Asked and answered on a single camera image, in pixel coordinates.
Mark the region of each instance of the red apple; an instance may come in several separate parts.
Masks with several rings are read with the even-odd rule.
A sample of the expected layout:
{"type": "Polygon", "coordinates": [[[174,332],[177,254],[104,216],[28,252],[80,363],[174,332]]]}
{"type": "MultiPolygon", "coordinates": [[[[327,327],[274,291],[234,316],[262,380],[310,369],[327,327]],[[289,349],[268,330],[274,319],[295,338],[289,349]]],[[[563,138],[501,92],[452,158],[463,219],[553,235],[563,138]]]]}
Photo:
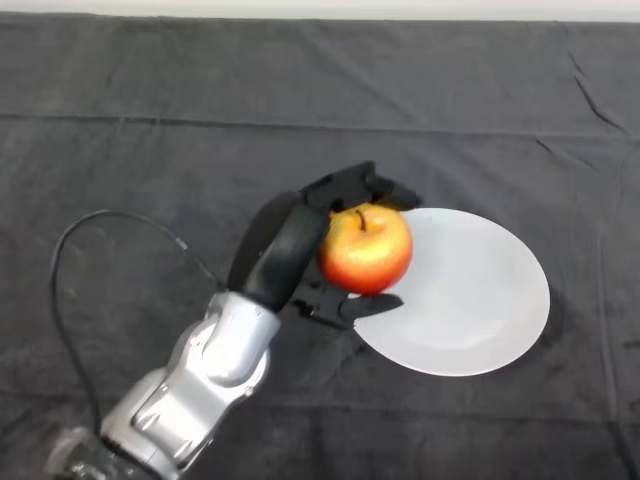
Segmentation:
{"type": "Polygon", "coordinates": [[[412,253],[411,231],[402,215],[364,203],[331,213],[319,263],[331,283],[351,292],[374,294],[402,278],[412,253]]]}

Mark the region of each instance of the black cable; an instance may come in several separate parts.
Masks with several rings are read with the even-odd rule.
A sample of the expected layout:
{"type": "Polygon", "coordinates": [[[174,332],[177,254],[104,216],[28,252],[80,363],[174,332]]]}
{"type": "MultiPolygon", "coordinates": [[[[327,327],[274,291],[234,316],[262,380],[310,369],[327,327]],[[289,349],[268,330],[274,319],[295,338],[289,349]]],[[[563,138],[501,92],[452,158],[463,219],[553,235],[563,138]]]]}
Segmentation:
{"type": "Polygon", "coordinates": [[[65,243],[69,236],[77,230],[80,226],[92,220],[96,217],[120,217],[120,218],[128,218],[131,220],[137,220],[139,222],[150,225],[155,228],[159,232],[163,233],[166,237],[168,237],[173,243],[175,243],[180,249],[188,254],[196,266],[204,273],[206,277],[220,284],[218,278],[205,266],[205,264],[189,249],[188,245],[178,237],[175,233],[173,233],[168,227],[162,225],[161,223],[156,222],[155,220],[146,217],[144,215],[140,215],[134,212],[119,212],[116,210],[97,210],[95,212],[89,213],[79,220],[75,221],[71,225],[67,227],[67,229],[62,233],[58,242],[56,243],[56,247],[53,250],[53,256],[51,258],[51,266],[49,268],[49,308],[51,309],[51,318],[53,320],[53,325],[56,328],[58,336],[62,341],[64,348],[69,354],[69,359],[71,360],[71,364],[82,384],[82,388],[85,391],[87,396],[87,401],[89,402],[89,409],[91,412],[92,423],[93,423],[93,432],[97,437],[100,437],[100,429],[102,427],[102,415],[100,413],[100,404],[98,402],[98,395],[96,393],[95,386],[93,385],[93,381],[91,377],[87,374],[87,370],[85,369],[82,360],[80,359],[80,355],[78,354],[78,350],[76,349],[73,341],[69,337],[69,332],[64,326],[62,321],[62,315],[60,314],[60,307],[58,304],[58,269],[60,267],[60,258],[62,249],[65,246],[65,243]]]}

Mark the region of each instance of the robotic hand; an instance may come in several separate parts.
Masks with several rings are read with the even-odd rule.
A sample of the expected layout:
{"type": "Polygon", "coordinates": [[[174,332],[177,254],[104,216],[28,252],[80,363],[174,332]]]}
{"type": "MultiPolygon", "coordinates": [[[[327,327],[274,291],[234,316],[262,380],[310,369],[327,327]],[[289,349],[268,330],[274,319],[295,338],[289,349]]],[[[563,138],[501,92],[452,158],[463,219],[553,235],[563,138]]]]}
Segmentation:
{"type": "Polygon", "coordinates": [[[398,210],[421,204],[366,162],[263,207],[241,241],[228,290],[215,294],[205,318],[183,333],[168,365],[146,375],[105,418],[102,442],[76,433],[58,446],[58,475],[178,479],[213,441],[230,407],[264,379],[268,345],[280,326],[276,313],[287,303],[338,329],[401,305],[389,294],[351,298],[324,280],[315,260],[329,212],[364,202],[398,210]]]}

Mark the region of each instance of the gray cloth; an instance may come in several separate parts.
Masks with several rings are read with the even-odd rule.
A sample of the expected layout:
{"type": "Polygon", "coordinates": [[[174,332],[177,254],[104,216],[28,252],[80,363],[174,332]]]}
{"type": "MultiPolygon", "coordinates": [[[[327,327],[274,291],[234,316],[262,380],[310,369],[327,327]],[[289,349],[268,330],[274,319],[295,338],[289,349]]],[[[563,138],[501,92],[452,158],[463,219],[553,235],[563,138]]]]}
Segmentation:
{"type": "MultiPolygon", "coordinates": [[[[0,478],[88,423],[47,312],[67,224],[146,213],[224,276],[272,195],[374,160],[532,249],[543,336],[439,378],[286,310],[267,384],[189,478],[637,479],[639,52],[635,25],[0,16],[0,478]]],[[[75,235],[60,290],[104,411],[212,289],[147,227],[75,235]]]]}

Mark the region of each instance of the paper plate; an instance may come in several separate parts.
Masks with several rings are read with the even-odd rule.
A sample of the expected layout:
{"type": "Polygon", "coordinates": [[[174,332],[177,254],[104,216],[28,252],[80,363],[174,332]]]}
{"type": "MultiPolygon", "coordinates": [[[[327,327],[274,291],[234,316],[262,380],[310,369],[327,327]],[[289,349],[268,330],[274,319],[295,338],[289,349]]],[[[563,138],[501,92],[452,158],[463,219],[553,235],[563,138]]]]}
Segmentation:
{"type": "Polygon", "coordinates": [[[390,293],[404,305],[359,319],[371,347],[424,373],[490,372],[524,354],[547,322],[550,296],[531,250],[470,213],[423,208],[405,214],[413,258],[390,293]]]}

